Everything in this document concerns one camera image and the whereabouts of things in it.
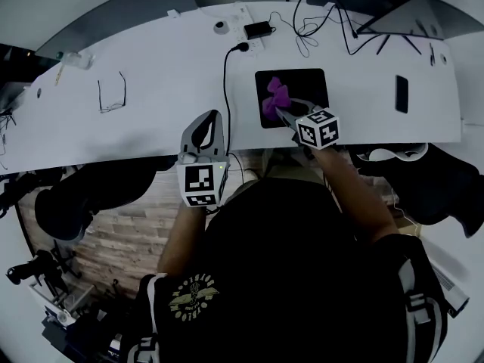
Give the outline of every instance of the small bottle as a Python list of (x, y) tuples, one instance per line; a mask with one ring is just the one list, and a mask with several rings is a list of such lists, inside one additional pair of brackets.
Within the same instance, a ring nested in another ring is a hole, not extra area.
[(77, 52), (67, 52), (65, 54), (60, 51), (57, 53), (57, 59), (66, 66), (74, 66), (79, 69), (87, 70), (91, 67), (93, 57), (90, 54), (81, 55)]

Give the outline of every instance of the white desk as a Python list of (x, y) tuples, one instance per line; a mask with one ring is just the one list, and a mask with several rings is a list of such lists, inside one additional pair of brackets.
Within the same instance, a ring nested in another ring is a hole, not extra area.
[[(254, 21), (279, 11), (291, 21), (294, 3), (249, 3)], [(103, 160), (177, 154), (185, 128), (201, 113), (217, 109), (224, 117), (222, 92), (225, 53), (235, 45), (232, 35), (216, 35), (214, 24), (228, 6), (204, 8), (152, 21), (90, 47), (95, 62), (90, 70), (65, 67), (58, 86), (59, 65), (40, 76), (15, 111), (17, 126), (7, 131), (8, 167), (20, 172)], [(322, 7), (301, 5), (298, 17), (321, 16)], [(338, 18), (337, 13), (331, 17)], [(383, 142), (450, 142), (461, 136), (458, 90), (448, 46), (444, 42), (392, 36), (380, 55), (383, 40), (375, 39), (357, 55), (346, 53), (339, 24), (328, 21), (314, 36), (319, 47), (304, 58), (295, 34), (273, 15), (277, 31), (263, 39), (265, 50), (254, 56), (232, 53), (228, 61), (227, 90), (232, 109), (234, 150), (292, 146), (287, 128), (260, 126), (254, 74), (259, 70), (320, 67), (324, 70), (330, 108), (340, 116), (341, 144)], [(350, 49), (369, 36), (353, 39)], [(430, 66), (432, 43), (436, 65)], [(447, 58), (441, 62), (440, 54)], [(106, 105), (122, 99), (127, 82), (126, 107), (100, 114), (98, 79)], [(409, 81), (409, 111), (395, 111), (395, 76)], [(37, 98), (37, 89), (42, 89)]]

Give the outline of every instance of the printed logo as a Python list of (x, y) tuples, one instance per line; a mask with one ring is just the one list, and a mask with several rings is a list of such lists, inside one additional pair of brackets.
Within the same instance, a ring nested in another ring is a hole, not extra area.
[(175, 312), (175, 318), (181, 321), (191, 321), (197, 318), (202, 309), (208, 306), (212, 297), (219, 293), (213, 287), (215, 281), (211, 275), (196, 275), (190, 277), (178, 287), (178, 291), (173, 292), (175, 297), (168, 305), (172, 312)]

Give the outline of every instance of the power strip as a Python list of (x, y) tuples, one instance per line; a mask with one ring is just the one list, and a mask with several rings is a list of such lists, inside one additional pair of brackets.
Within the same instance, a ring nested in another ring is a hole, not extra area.
[(247, 40), (245, 35), (244, 26), (253, 23), (254, 20), (252, 20), (247, 6), (243, 4), (235, 5), (234, 13), (231, 15), (229, 23), (230, 32), (235, 38), (236, 44), (249, 43), (249, 50), (244, 52), (244, 55), (257, 55), (259, 52), (264, 51), (264, 45), (260, 38)]

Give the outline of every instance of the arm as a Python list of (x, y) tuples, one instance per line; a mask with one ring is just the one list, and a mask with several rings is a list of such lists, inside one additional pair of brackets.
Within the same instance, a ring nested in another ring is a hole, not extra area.
[(314, 150), (312, 154), (344, 213), (366, 233), (365, 240), (374, 243), (385, 235), (399, 232), (383, 201), (334, 149)]
[(158, 273), (180, 275), (192, 260), (199, 236), (205, 231), (205, 211), (182, 203), (158, 262)]

